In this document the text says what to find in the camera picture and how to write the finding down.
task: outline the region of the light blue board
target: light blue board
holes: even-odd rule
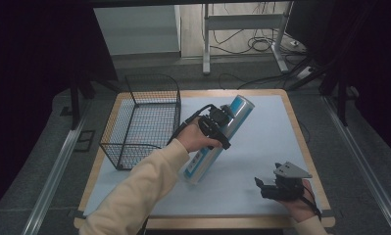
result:
[[[287,214],[279,203],[263,199],[254,177],[273,184],[274,163],[290,162],[308,171],[289,117],[280,96],[246,96],[256,108],[231,139],[197,185],[180,180],[153,209],[152,215],[259,215]],[[182,98],[181,120],[205,105],[230,104],[234,97]],[[101,201],[128,171],[115,170],[106,157],[84,215],[95,211]]]

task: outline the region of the can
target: can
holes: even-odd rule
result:
[[[230,108],[234,114],[234,118],[226,125],[220,128],[223,135],[230,140],[242,125],[247,116],[253,111],[254,104],[241,95],[237,95],[232,101]],[[200,182],[205,175],[205,172],[216,161],[222,148],[202,148],[194,156],[192,161],[183,172],[184,177],[188,182],[196,184]]]

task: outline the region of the wire basket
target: wire basket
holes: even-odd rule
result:
[[[128,75],[100,147],[116,169],[132,169],[153,150],[165,147],[180,124],[180,92],[162,74]]]

